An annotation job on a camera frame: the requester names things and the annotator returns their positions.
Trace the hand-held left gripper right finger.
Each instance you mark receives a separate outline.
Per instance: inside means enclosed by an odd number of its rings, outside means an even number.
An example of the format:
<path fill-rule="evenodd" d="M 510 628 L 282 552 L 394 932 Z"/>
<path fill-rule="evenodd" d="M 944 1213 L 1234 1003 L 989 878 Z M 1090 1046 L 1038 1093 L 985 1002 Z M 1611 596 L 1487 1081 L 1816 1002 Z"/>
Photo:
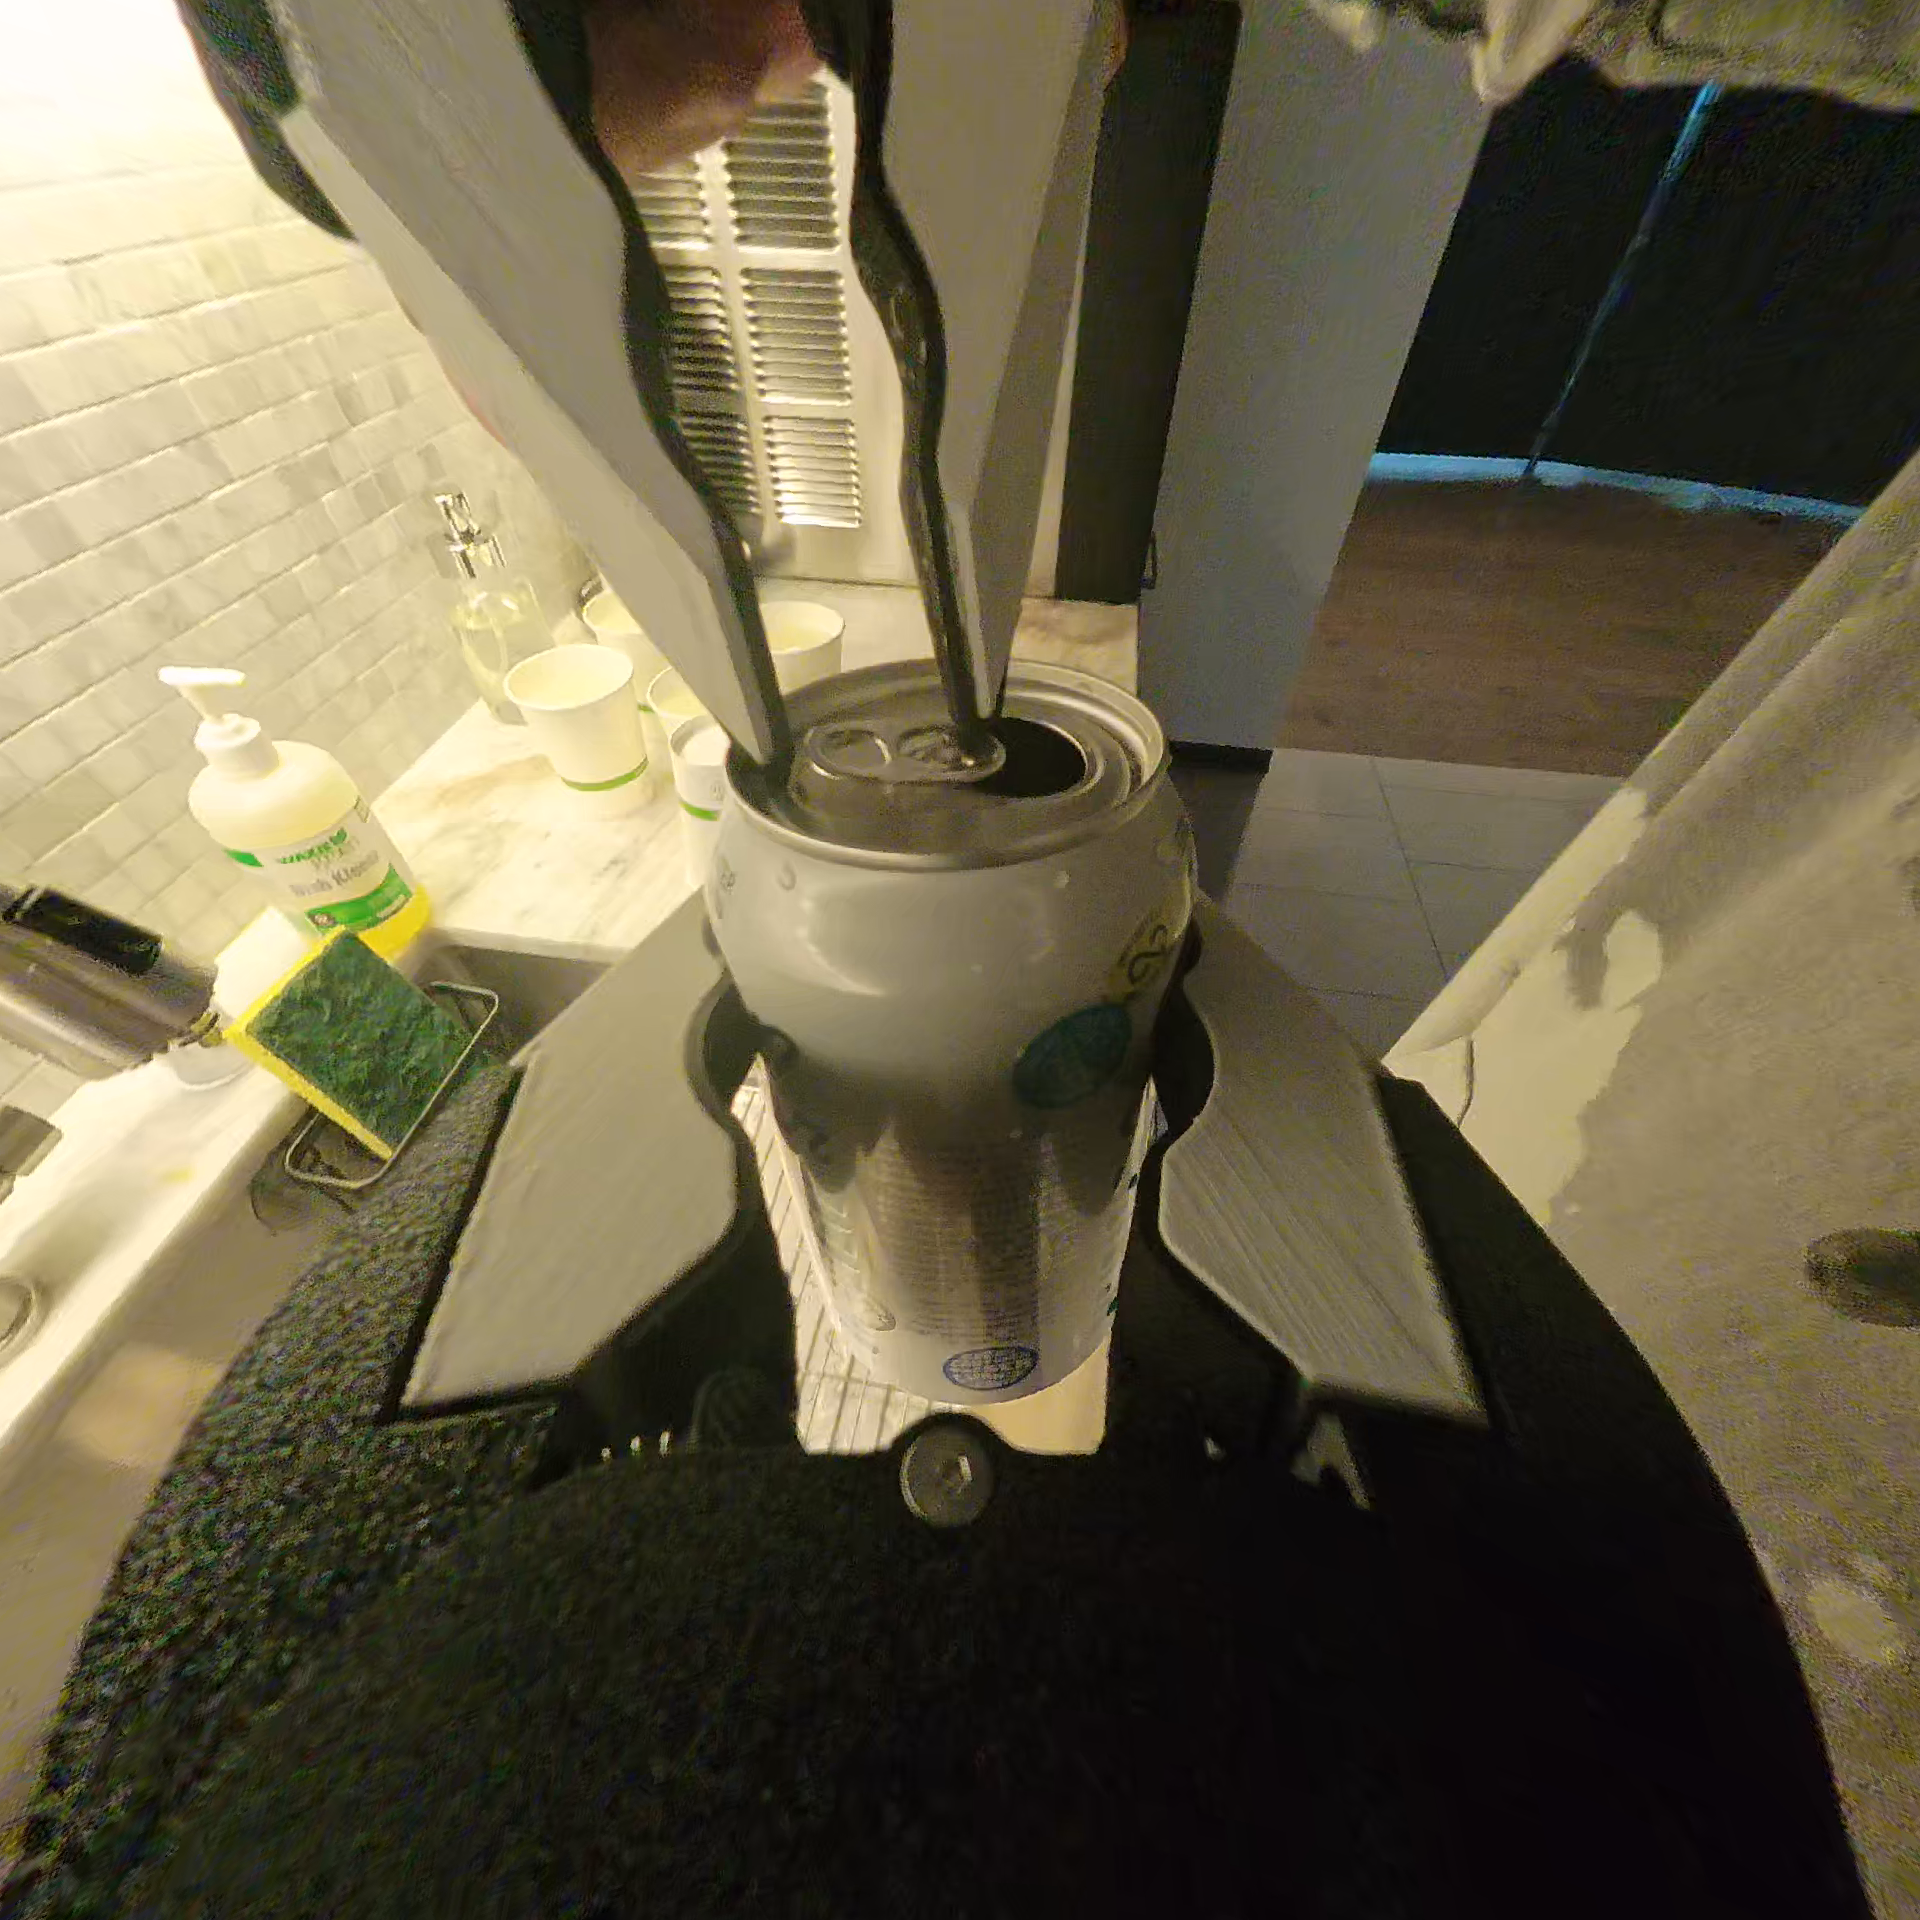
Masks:
<path fill-rule="evenodd" d="M 1121 1272 L 1117 1405 L 1482 1419 L 1379 1070 L 1198 906 L 1147 1052 L 1157 1130 Z"/>

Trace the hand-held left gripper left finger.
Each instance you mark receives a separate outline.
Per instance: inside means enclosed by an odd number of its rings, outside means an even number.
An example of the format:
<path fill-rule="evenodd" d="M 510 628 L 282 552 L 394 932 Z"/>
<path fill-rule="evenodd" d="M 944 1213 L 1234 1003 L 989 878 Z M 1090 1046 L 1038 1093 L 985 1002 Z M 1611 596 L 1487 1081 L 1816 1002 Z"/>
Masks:
<path fill-rule="evenodd" d="M 402 1413 L 686 1419 L 729 1370 L 793 1413 L 798 1315 L 731 1113 L 760 1042 L 709 922 L 666 920 L 519 1052 Z"/>

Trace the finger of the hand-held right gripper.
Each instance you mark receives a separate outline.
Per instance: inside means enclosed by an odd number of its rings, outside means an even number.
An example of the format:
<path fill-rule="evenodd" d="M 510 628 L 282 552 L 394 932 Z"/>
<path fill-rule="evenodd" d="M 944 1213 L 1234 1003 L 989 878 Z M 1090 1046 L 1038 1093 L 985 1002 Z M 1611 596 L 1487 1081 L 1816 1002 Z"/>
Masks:
<path fill-rule="evenodd" d="M 1041 531 L 1126 4 L 853 4 L 853 259 L 896 361 L 901 513 L 965 760 Z"/>
<path fill-rule="evenodd" d="M 304 172 L 709 713 L 787 760 L 747 545 L 683 434 L 674 307 L 592 126 L 586 4 L 293 3 L 274 30 Z"/>

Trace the silver beverage can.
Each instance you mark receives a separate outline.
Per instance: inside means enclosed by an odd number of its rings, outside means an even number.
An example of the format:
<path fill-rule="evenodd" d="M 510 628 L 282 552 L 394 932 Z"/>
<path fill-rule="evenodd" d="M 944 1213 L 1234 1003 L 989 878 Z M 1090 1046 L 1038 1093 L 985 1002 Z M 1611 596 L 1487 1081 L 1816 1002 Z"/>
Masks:
<path fill-rule="evenodd" d="M 735 753 L 706 878 L 835 1331 L 927 1401 L 1038 1396 L 1113 1331 L 1150 1054 L 1197 901 L 1162 723 L 1015 664 L 983 742 L 930 664 Z"/>

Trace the stack of paper cups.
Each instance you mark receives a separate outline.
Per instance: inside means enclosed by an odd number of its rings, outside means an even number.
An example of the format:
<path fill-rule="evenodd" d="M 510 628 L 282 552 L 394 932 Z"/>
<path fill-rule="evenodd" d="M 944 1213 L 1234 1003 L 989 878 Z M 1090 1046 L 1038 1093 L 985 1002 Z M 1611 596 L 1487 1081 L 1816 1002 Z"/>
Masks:
<path fill-rule="evenodd" d="M 709 716 L 686 716 L 669 734 L 688 883 L 703 891 L 714 868 L 729 800 L 731 740 Z"/>

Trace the person's right forearm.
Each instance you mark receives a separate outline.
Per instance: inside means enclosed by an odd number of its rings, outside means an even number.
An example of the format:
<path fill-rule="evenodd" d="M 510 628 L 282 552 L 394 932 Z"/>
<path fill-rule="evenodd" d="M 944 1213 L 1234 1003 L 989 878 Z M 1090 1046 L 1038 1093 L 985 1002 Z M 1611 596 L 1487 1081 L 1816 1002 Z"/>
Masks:
<path fill-rule="evenodd" d="M 1474 91 L 1509 105 L 1562 59 L 1622 89 L 1813 94 L 1915 112 L 1915 3 L 1310 3 L 1359 56 L 1406 20 L 1469 59 Z"/>

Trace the person's right hand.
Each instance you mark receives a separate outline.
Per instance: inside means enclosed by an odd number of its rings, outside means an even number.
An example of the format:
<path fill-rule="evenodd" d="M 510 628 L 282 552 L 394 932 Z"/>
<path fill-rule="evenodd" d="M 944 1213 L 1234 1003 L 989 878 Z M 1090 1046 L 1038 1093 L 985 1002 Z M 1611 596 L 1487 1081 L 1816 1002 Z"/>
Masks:
<path fill-rule="evenodd" d="M 584 35 L 592 130 L 627 181 L 731 138 L 825 66 L 798 3 L 591 3 Z"/>

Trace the stainless steel vented appliance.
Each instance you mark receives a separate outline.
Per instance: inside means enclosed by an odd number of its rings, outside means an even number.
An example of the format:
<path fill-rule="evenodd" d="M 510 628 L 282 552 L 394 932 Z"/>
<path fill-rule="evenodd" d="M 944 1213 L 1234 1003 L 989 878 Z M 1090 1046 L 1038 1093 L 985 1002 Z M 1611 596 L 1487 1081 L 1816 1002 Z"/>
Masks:
<path fill-rule="evenodd" d="M 688 438 L 758 564 L 907 586 L 899 378 L 849 238 L 856 149 L 853 89 L 824 57 L 806 91 L 627 185 L 674 307 L 669 361 Z M 1079 264 L 1022 596 L 1055 592 L 1082 278 Z"/>

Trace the yellow green sponge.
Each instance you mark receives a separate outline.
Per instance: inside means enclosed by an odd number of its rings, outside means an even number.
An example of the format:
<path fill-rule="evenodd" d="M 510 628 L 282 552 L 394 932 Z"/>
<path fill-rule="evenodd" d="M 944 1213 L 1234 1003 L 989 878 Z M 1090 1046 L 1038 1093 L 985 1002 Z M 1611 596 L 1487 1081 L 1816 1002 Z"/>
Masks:
<path fill-rule="evenodd" d="M 225 1041 L 384 1163 L 465 1072 L 473 1032 L 339 928 L 229 1018 Z"/>

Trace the glass soap dispenser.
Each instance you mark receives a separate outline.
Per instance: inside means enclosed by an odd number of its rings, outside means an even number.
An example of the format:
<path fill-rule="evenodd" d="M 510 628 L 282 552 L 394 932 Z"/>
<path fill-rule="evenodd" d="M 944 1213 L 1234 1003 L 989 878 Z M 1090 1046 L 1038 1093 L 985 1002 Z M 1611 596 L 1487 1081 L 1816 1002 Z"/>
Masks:
<path fill-rule="evenodd" d="M 523 729 L 527 713 L 507 690 L 515 667 L 557 644 L 537 592 L 512 570 L 496 534 L 479 518 L 465 491 L 435 493 L 445 561 L 454 586 L 448 622 L 470 677 L 503 726 Z"/>

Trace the person's pale patterned clothing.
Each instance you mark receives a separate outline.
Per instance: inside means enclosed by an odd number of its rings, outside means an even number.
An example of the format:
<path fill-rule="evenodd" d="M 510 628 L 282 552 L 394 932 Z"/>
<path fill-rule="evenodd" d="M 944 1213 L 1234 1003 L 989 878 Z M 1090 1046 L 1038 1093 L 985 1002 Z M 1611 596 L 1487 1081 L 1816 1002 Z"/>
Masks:
<path fill-rule="evenodd" d="M 1665 1380 L 1915 1916 L 1919 462 L 1391 1049 Z"/>

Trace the dish soap pump bottle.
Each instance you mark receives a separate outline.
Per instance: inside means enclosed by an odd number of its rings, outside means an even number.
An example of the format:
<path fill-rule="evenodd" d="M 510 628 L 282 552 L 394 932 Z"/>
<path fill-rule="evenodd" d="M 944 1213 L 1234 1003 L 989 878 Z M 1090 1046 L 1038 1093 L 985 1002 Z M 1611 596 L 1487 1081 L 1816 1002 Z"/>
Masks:
<path fill-rule="evenodd" d="M 158 680 L 199 718 L 195 821 L 279 914 L 311 944 L 350 932 L 387 961 L 416 949 L 430 928 L 429 894 L 349 771 L 241 713 L 237 670 L 165 665 Z"/>

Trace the steel gooseneck faucet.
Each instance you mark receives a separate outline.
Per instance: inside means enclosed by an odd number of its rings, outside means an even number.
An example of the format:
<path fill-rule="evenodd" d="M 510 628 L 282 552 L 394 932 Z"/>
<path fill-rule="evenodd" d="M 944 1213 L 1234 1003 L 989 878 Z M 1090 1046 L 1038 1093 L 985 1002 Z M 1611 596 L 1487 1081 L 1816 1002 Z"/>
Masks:
<path fill-rule="evenodd" d="M 157 931 L 54 886 L 2 884 L 2 1037 L 88 1081 L 217 1046 L 217 977 Z"/>

